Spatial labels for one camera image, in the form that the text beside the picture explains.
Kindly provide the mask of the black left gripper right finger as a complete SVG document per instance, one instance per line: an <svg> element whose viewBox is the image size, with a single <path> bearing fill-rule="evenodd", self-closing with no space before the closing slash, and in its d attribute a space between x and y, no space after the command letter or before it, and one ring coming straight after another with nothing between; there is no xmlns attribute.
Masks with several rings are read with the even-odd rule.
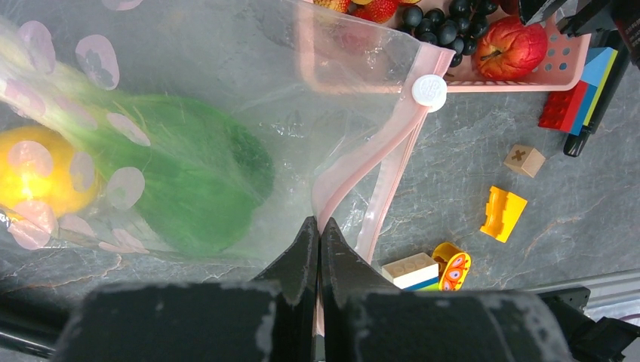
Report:
<svg viewBox="0 0 640 362"><path fill-rule="evenodd" d="M329 361L570 361L557 320L519 291L409 292L388 282L330 219L319 241Z"/></svg>

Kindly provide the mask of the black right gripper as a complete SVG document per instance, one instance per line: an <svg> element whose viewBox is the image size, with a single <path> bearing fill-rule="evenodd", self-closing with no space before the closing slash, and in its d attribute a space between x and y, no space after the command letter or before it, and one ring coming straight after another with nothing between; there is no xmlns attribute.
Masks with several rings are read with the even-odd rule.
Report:
<svg viewBox="0 0 640 362"><path fill-rule="evenodd" d="M519 1L519 19L527 26L543 22L563 4L563 1L552 0ZM628 49L631 64L639 67L639 0L580 1L577 12L560 19L556 27L568 37L615 32Z"/></svg>

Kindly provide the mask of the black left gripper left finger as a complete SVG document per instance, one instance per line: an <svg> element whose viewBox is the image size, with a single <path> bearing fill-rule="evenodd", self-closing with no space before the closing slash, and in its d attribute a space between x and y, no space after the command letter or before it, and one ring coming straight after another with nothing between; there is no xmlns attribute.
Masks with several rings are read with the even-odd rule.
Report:
<svg viewBox="0 0 640 362"><path fill-rule="evenodd" d="M90 292L57 341L55 361L311 361L319 232L250 281L107 284Z"/></svg>

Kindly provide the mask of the green white bok choy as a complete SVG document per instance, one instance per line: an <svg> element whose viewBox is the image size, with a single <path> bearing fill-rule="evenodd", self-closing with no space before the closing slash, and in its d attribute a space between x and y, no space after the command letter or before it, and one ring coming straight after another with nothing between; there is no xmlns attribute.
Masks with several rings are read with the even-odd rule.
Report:
<svg viewBox="0 0 640 362"><path fill-rule="evenodd" d="M2 100L87 152L98 173L135 168L134 209L175 250L212 256L240 241L271 195L269 153L245 126L189 97L104 90L77 69L37 70L15 29L1 33Z"/></svg>

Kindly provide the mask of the red lychee bunch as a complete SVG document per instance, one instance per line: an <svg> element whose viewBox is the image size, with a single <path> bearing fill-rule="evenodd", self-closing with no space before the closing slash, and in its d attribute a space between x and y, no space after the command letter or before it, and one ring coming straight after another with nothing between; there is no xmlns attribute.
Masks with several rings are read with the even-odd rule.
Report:
<svg viewBox="0 0 640 362"><path fill-rule="evenodd" d="M375 23L391 20L401 7L417 5L420 0L313 0L321 6L342 14L350 14Z"/></svg>

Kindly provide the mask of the clear zip top bag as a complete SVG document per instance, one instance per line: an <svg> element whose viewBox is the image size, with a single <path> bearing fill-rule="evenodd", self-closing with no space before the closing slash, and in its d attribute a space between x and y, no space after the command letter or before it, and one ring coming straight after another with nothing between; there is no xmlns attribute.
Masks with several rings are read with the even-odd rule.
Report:
<svg viewBox="0 0 640 362"><path fill-rule="evenodd" d="M453 52L308 1L3 1L1 245L371 258Z"/></svg>

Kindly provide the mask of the yellow lemon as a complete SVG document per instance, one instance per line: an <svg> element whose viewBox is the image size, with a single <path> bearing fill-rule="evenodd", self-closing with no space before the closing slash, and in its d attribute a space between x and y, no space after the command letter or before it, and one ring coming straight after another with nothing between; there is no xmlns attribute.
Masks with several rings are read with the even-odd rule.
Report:
<svg viewBox="0 0 640 362"><path fill-rule="evenodd" d="M86 208L103 178L86 152L43 126L1 132L1 206L60 218Z"/></svg>

